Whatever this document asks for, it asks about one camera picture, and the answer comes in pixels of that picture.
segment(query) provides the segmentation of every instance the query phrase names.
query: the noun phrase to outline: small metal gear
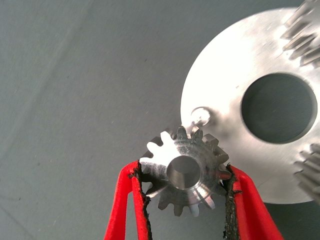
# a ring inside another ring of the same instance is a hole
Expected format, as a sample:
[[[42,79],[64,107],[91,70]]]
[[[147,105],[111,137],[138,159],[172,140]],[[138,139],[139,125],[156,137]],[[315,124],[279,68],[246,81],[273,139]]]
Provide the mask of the small metal gear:
[[[310,197],[320,204],[320,144],[311,144],[310,151],[300,152],[303,161],[295,162],[301,171],[294,175],[301,187]]]
[[[306,0],[286,21],[282,38],[289,42],[284,51],[293,50],[290,59],[301,57],[300,65],[320,67],[320,1]]]
[[[158,208],[173,204],[175,216],[180,216],[184,207],[198,216],[199,203],[214,209],[212,194],[225,195],[220,180],[231,177],[223,164],[229,156],[218,147],[219,141],[210,134],[203,136],[197,127],[193,129],[191,134],[183,126],[176,135],[161,132],[161,137],[148,142],[148,152],[139,160],[142,181],[152,183],[146,195],[160,194]]]

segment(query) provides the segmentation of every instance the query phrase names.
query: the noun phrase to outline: gray surface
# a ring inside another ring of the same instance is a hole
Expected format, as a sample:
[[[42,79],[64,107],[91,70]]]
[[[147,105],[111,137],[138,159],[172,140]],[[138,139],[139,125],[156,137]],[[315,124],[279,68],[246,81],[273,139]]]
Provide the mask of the gray surface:
[[[300,2],[0,1],[0,239],[102,239],[118,172],[180,123],[203,47],[243,17]],[[223,199],[199,218],[156,202],[154,239],[222,238]],[[319,238],[314,203],[268,208],[287,239]]]

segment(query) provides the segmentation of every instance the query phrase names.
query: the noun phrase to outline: gear tooth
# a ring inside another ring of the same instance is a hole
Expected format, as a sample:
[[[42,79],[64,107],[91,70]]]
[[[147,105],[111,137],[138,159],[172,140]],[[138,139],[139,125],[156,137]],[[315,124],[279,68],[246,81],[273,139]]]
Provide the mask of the gear tooth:
[[[173,140],[172,135],[167,131],[161,132],[160,136],[161,136],[161,140],[162,140],[163,144],[168,143]]]
[[[158,149],[160,148],[160,146],[158,146],[156,143],[150,141],[146,144],[146,147],[148,148],[148,150],[151,152],[151,153],[156,153],[158,152]]]
[[[225,151],[223,151],[220,147],[216,147],[213,150],[213,154],[216,156],[219,164],[223,164],[229,159],[229,155]]]
[[[194,141],[200,142],[202,141],[203,136],[204,136],[204,132],[198,128],[198,130],[195,133],[193,133],[191,137]]]
[[[310,34],[306,36],[297,36],[290,40],[284,47],[283,50],[291,50],[291,49],[305,49],[310,43],[316,38],[315,34]]]
[[[198,217],[199,216],[199,206],[198,204],[193,204],[189,206],[190,212],[192,213],[192,215],[194,217]]]
[[[310,148],[314,153],[320,154],[320,144],[311,144]]]
[[[214,149],[215,147],[218,146],[219,144],[219,140],[216,139],[214,136],[212,136],[211,134],[206,134],[203,136],[202,140],[206,143],[206,144],[209,144],[210,147],[212,149]]]
[[[169,202],[167,199],[164,198],[163,195],[160,196],[159,204],[158,204],[158,209],[164,210],[166,207],[168,207]]]
[[[302,57],[300,61],[301,66],[305,66],[307,64],[310,64],[312,62],[315,62],[317,60],[320,60],[320,47],[313,48],[306,52]]]
[[[220,164],[218,167],[218,177],[220,180],[228,180],[231,178],[231,173],[227,170],[226,166]]]
[[[291,25],[281,36],[283,39],[291,39],[297,36],[303,29],[305,29],[310,23],[299,21],[294,25]]]
[[[184,206],[175,204],[173,207],[174,215],[180,217],[182,212],[184,211]]]
[[[179,126],[176,132],[176,138],[179,140],[188,139],[187,131],[183,126]]]
[[[290,26],[294,24],[297,20],[299,20],[301,17],[307,15],[313,7],[311,6],[312,2],[310,1],[304,1],[295,11],[295,13],[285,22],[285,26]]]
[[[215,202],[213,200],[213,196],[208,196],[206,199],[204,199],[204,204],[210,208],[210,209],[215,209],[216,208],[216,205],[215,205]]]

